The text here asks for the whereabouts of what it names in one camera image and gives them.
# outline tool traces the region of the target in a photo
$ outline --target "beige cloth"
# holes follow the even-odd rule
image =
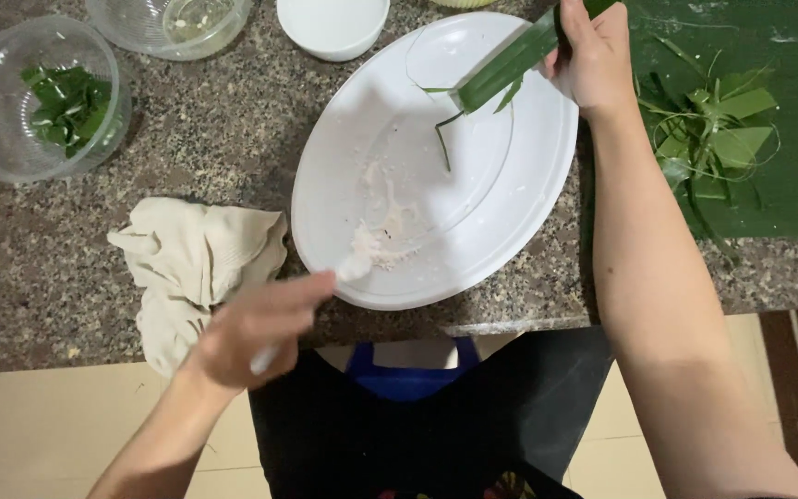
[[[131,225],[106,239],[125,251],[134,283],[146,288],[137,323],[147,362],[171,377],[240,284],[276,277],[287,255],[282,213],[146,198]]]

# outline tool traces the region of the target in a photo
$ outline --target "oval plate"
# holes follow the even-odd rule
[[[574,155],[578,108],[536,70],[512,104],[503,92],[442,129],[458,112],[448,94],[525,20],[471,12],[396,40],[353,74],[310,134],[292,195],[292,233],[311,272],[335,268],[364,223],[405,255],[338,284],[337,296],[405,310],[455,295],[504,266],[544,223]]]

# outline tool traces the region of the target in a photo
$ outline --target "speckled countertop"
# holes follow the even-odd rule
[[[525,18],[545,2],[493,7]],[[78,0],[0,0],[0,30],[62,13],[85,19]],[[393,0],[373,51],[451,14],[427,0]],[[303,146],[329,98],[370,57],[327,64],[281,32],[263,2],[228,51],[172,63],[116,50],[133,75],[132,130],[108,163],[70,180],[0,183],[0,371],[143,359],[134,316],[140,291],[105,234],[150,195],[285,210]],[[362,339],[490,334],[591,323],[582,282],[579,194],[573,165],[565,191],[525,250],[478,286],[417,310],[371,312],[335,300],[321,313],[313,346]],[[798,308],[798,241],[743,240],[729,270],[703,245],[726,312]],[[294,249],[284,275],[303,266]]]

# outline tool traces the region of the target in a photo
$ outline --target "green cutting board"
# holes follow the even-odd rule
[[[696,73],[654,36],[666,37],[708,67],[723,50],[713,75],[743,73],[768,65],[768,89],[780,105],[771,118],[780,151],[753,177],[732,185],[737,206],[699,200],[704,216],[724,237],[798,237],[798,0],[628,0],[633,69],[640,81],[660,74],[671,95],[702,85]],[[656,124],[647,116],[651,133]],[[763,147],[763,159],[777,142]],[[689,226],[703,237],[684,189],[677,194]]]

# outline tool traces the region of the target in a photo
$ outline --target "floor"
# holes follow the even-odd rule
[[[764,418],[782,439],[765,346],[755,315],[727,318],[737,359]],[[482,336],[487,357],[514,338]],[[376,363],[410,362],[407,345],[379,349]],[[445,363],[439,348],[415,365]],[[349,353],[326,349],[335,364]],[[74,498],[131,436],[166,383],[146,364],[0,374],[0,499]],[[239,397],[216,426],[188,497],[269,497],[254,439],[248,400]],[[564,483],[583,497],[663,497],[623,379],[613,367]]]

